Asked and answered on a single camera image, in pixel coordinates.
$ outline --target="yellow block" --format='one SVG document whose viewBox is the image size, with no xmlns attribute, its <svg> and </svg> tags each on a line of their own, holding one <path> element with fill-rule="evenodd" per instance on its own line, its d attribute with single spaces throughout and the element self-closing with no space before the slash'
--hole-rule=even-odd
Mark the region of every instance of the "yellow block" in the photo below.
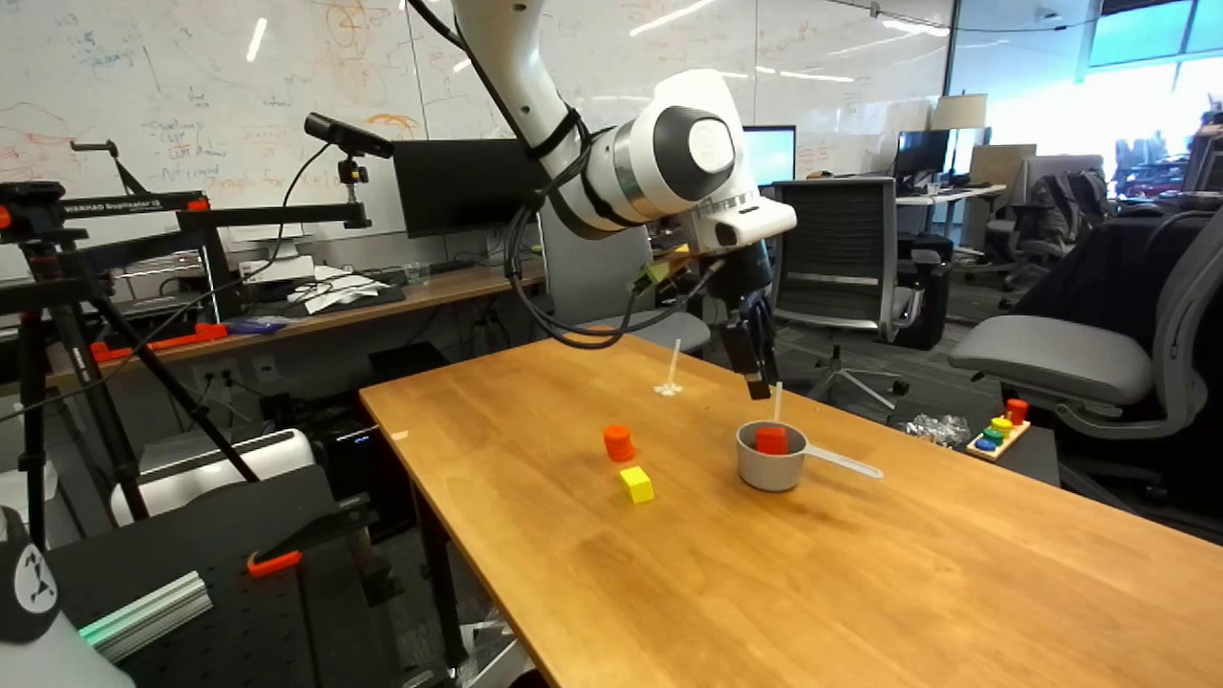
<svg viewBox="0 0 1223 688">
<path fill-rule="evenodd" d="M 653 483 L 643 466 L 620 470 L 620 483 L 621 483 L 631 503 L 653 500 Z"/>
</svg>

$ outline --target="table leg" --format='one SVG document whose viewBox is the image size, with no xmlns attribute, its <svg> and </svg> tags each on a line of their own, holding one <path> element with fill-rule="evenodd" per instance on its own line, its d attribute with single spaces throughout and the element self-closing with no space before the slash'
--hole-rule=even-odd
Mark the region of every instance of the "table leg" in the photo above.
<svg viewBox="0 0 1223 688">
<path fill-rule="evenodd" d="M 464 662 L 464 648 L 459 634 L 459 596 L 453 596 L 448 532 L 421 492 L 411 500 L 417 500 L 417 525 L 424 537 L 427 587 L 431 587 L 435 619 L 443 628 L 443 652 L 448 652 L 448 665 L 459 670 Z"/>
</svg>

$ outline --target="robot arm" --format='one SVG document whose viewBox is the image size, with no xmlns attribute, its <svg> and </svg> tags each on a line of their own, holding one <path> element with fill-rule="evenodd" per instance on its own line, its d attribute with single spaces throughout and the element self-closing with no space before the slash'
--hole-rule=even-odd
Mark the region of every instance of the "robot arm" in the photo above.
<svg viewBox="0 0 1223 688">
<path fill-rule="evenodd" d="M 653 89 L 647 112 L 589 132 L 538 61 L 542 0 L 453 0 L 459 37 L 515 139 L 552 178 L 552 210 L 579 235 L 669 223 L 694 258 L 717 258 L 710 294 L 728 362 L 751 397 L 775 382 L 771 269 L 764 235 L 794 210 L 756 192 L 733 97 L 717 71 L 681 71 Z"/>
</svg>

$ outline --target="tripod stand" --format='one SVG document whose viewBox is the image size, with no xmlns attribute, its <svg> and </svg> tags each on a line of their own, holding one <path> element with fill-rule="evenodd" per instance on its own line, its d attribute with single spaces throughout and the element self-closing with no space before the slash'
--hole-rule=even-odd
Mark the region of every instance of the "tripod stand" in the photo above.
<svg viewBox="0 0 1223 688">
<path fill-rule="evenodd" d="M 68 350 L 76 386 L 94 416 L 97 441 L 110 455 L 115 483 L 134 513 L 148 518 L 145 498 L 138 489 L 140 466 L 129 436 L 123 430 L 115 397 L 97 373 L 97 362 L 86 355 L 82 337 L 82 303 L 134 348 L 148 373 L 168 391 L 168 397 L 203 428 L 203 436 L 233 461 L 245 483 L 259 483 L 233 443 L 219 430 L 206 407 L 179 386 L 179 377 L 148 350 L 148 342 L 123 322 L 103 285 L 82 274 L 76 251 L 81 228 L 64 228 L 59 183 L 0 183 L 0 239 L 19 244 L 35 284 L 0 285 L 0 308 L 19 312 L 19 400 L 21 400 L 21 460 L 25 498 L 31 498 L 31 541 L 47 545 L 47 503 L 43 503 L 43 470 L 47 470 L 47 342 L 48 331 L 43 312 L 48 312 L 55 340 Z"/>
</svg>

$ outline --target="floor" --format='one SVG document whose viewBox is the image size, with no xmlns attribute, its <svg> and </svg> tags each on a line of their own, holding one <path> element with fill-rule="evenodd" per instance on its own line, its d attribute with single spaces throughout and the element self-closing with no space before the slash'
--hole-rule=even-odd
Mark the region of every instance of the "floor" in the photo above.
<svg viewBox="0 0 1223 688">
<path fill-rule="evenodd" d="M 895 397 L 895 413 L 855 392 L 852 386 L 833 386 L 825 400 L 890 428 L 906 428 L 908 419 L 926 416 L 932 419 L 932 428 L 948 428 L 960 419 L 966 430 L 979 430 L 1001 407 L 1001 391 L 989 377 L 973 377 L 966 369 L 948 368 L 948 350 L 971 331 L 973 322 L 996 312 L 1005 297 L 1008 290 L 1001 290 L 1001 274 L 956 271 L 948 330 L 942 330 L 942 340 L 927 350 L 895 348 L 876 337 L 829 337 L 801 326 L 779 326 L 775 331 L 779 373 L 792 391 L 816 392 L 816 386 L 833 369 L 829 350 L 839 348 L 839 368 L 895 373 L 906 382 L 906 392 Z M 1213 516 L 1211 503 L 1180 500 L 1177 492 L 1150 489 L 1150 483 L 1138 483 L 1138 489 L 1114 489 L 1114 483 L 1096 483 L 1082 470 L 1112 460 L 1108 451 L 1101 455 L 1096 446 L 1054 446 L 1054 455 L 1063 460 L 1066 489 L 1076 489 L 1091 500 L 1108 500 L 1114 509 L 1129 509 L 1169 526 L 1196 532 L 1205 537 L 1223 541 L 1223 516 Z M 438 678 L 438 629 L 427 604 L 427 582 L 421 572 L 417 532 L 380 541 L 380 555 L 389 559 L 394 577 L 403 587 L 394 608 L 401 652 L 410 665 L 431 670 L 431 678 Z M 459 587 L 461 587 L 461 619 L 482 619 L 491 608 L 478 587 L 478 582 L 461 572 L 461 564 L 459 564 Z"/>
</svg>

